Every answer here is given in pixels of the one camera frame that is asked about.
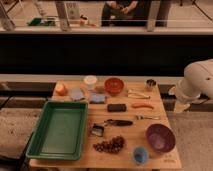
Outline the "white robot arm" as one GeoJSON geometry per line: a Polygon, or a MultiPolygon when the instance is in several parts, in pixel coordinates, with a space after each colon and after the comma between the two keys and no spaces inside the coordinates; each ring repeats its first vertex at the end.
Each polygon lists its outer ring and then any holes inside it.
{"type": "Polygon", "coordinates": [[[184,77],[175,85],[175,113],[182,113],[201,94],[213,99],[213,59],[193,62],[184,69],[184,77]]]}

